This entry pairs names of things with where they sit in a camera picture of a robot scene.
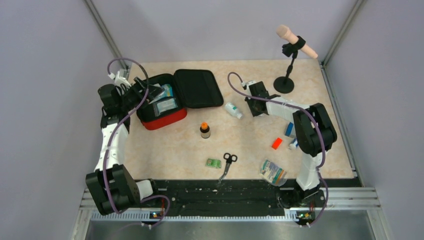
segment metal strip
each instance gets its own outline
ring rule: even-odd
[[[151,211],[127,210],[122,214],[111,213],[101,215],[98,211],[93,211],[91,221],[136,221],[136,222],[157,222],[159,219],[150,218]],[[297,222],[296,211],[286,210],[284,216],[167,216],[164,222]]]
[[[382,210],[368,210],[367,213],[375,240],[395,239]]]
[[[366,2],[366,0],[357,0],[355,5],[353,6],[352,10],[349,13],[349,16],[347,17],[346,21],[344,22],[343,26],[341,27],[340,31],[337,34],[337,37],[335,38],[334,42],[332,43],[330,49],[328,50],[327,55],[324,58],[324,61],[322,61],[322,66],[326,68],[333,57],[333,54],[335,53],[337,47],[339,46],[340,42],[342,41],[343,37],[345,36],[346,32],[348,31],[349,27],[352,25],[353,20],[358,15],[359,10],[363,6],[363,4]]]
[[[351,140],[348,134],[348,129],[346,128],[346,125],[344,124],[344,119],[342,117],[342,114],[340,112],[340,106],[339,101],[337,100],[336,94],[333,91],[333,87],[331,82],[329,81],[329,77],[327,75],[326,69],[323,67],[322,64],[319,64],[321,67],[321,73],[322,77],[324,78],[325,86],[327,87],[328,96],[330,97],[331,105],[334,110],[335,119],[337,120],[338,127],[340,129],[341,133],[341,139],[343,140],[344,147],[346,148],[347,158],[349,159],[350,166],[352,167],[352,171],[356,171],[356,175],[361,180],[361,170],[357,166],[355,157],[352,150]]]
[[[114,39],[112,38],[112,35],[110,34],[108,28],[106,27],[105,23],[102,20],[102,17],[100,16],[99,12],[97,11],[96,6],[94,5],[92,0],[83,0],[85,3],[85,6],[89,10],[91,16],[94,19],[95,24],[97,25],[98,30],[104,37],[104,40],[106,41],[107,46],[109,47],[110,51],[112,52],[113,56],[115,58],[121,58],[122,54],[118,49],[118,46],[116,45]],[[119,60],[119,64],[121,68],[128,69],[129,67],[125,64],[125,61]]]
[[[93,215],[92,210],[80,209],[76,217],[72,232],[72,240],[85,240],[89,229],[90,219]]]
[[[373,187],[330,187],[328,189],[329,210],[379,210],[381,209],[376,190]],[[80,210],[96,210],[88,189],[85,189]],[[290,208],[293,211],[307,211],[307,207]]]

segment marble tabletop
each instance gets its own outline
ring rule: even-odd
[[[244,117],[237,119],[224,106],[187,109],[187,116],[157,130],[147,130],[134,114],[125,145],[125,167],[136,180],[141,179],[218,179],[224,171],[224,153],[238,156],[225,179],[260,179],[259,168],[269,159],[287,171],[287,178],[296,178],[302,162],[302,151],[290,150],[291,138],[284,136],[288,122],[276,116],[252,117],[244,97],[233,91],[228,82],[229,72],[238,73],[245,82],[263,81],[269,94],[279,94],[273,87],[275,78],[284,76],[290,59],[186,61],[142,63],[149,76],[174,74],[178,69],[203,69],[214,74],[224,98],[224,104],[236,105]],[[139,76],[141,70],[133,65],[129,79]],[[324,83],[319,63],[315,59],[297,59],[290,75],[295,87],[282,97],[297,103],[324,104],[337,132],[337,141],[329,151],[321,168],[324,178],[353,178],[348,155],[342,141],[336,116]],[[236,76],[231,77],[236,88],[243,90]],[[199,127],[210,126],[211,135],[203,139]],[[276,138],[283,143],[277,150],[271,145]],[[208,158],[222,161],[222,168],[206,167]]]

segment white wall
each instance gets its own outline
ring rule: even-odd
[[[355,0],[94,0],[126,57],[143,62],[282,59],[289,26],[322,60]]]
[[[424,1],[368,1],[328,66],[353,151],[396,239],[423,239]]]
[[[113,56],[81,0],[0,5],[0,239],[69,239]]]

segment beige microphone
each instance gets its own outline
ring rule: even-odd
[[[280,38],[287,40],[291,44],[295,44],[299,40],[298,36],[294,35],[286,25],[278,26],[276,32]],[[306,44],[300,50],[313,59],[318,58],[318,54]]]

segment scissors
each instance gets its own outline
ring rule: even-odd
[[[224,153],[224,159],[226,160],[226,164],[225,164],[224,173],[218,180],[219,184],[226,177],[228,170],[230,169],[231,163],[237,162],[237,155],[231,155],[228,152],[226,152]]]

